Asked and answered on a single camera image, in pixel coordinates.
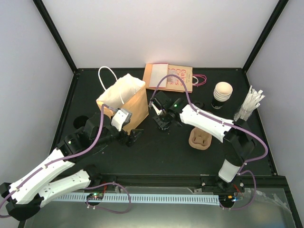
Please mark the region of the orange paper bag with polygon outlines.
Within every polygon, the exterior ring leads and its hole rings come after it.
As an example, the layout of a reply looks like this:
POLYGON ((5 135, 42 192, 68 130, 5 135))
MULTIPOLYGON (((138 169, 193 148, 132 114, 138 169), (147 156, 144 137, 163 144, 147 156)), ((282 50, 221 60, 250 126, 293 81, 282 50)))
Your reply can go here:
POLYGON ((114 116, 114 111, 111 108, 120 108, 131 112, 130 122, 123 127, 124 131, 130 133, 149 115, 145 82, 130 74, 117 78, 112 69, 107 66, 102 66, 98 69, 98 78, 104 89, 104 92, 96 100, 98 107, 101 109, 102 105, 108 105, 108 107, 104 108, 104 114, 108 117, 114 116), (100 76, 103 68, 108 69, 116 80, 108 88, 104 86, 100 76))

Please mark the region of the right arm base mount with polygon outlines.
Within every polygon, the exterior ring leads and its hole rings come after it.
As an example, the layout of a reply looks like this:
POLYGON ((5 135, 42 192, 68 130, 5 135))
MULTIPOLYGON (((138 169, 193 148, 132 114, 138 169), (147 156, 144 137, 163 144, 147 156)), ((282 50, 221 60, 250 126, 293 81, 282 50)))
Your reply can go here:
POLYGON ((200 182, 203 192, 213 193, 234 193, 244 192, 244 187, 240 182, 233 180, 232 182, 225 182, 218 175, 200 176, 200 182))

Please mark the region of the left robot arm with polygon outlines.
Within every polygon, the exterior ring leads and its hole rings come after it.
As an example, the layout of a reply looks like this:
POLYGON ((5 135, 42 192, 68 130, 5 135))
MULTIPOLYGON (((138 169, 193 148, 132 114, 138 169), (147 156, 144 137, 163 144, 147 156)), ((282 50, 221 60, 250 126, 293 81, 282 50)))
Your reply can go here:
POLYGON ((103 114, 85 117, 85 122, 67 135, 30 173, 16 182, 1 184, 0 195, 4 201, 0 205, 5 206, 6 217, 24 221, 66 193, 98 189, 102 175, 93 164, 65 178, 59 179, 58 176, 87 157, 94 148, 102 150, 113 141, 130 147, 143 133, 142 129, 132 129, 128 133, 122 127, 122 124, 114 126, 113 119, 103 114))

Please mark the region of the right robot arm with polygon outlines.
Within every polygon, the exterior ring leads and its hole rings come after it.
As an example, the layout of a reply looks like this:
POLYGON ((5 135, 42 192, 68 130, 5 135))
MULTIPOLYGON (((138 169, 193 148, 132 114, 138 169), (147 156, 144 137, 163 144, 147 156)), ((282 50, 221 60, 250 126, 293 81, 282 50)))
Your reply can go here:
POLYGON ((162 91, 152 95, 149 107, 155 110, 154 120, 162 130, 168 129, 170 124, 176 121, 195 127, 197 133, 190 138, 195 144, 202 142, 204 133, 223 143, 225 159, 215 184, 219 191, 228 191, 233 186, 233 179, 239 173, 245 159, 256 147, 254 138, 238 129, 242 127, 249 130, 248 124, 244 120, 234 122, 218 117, 182 98, 173 101, 162 91))

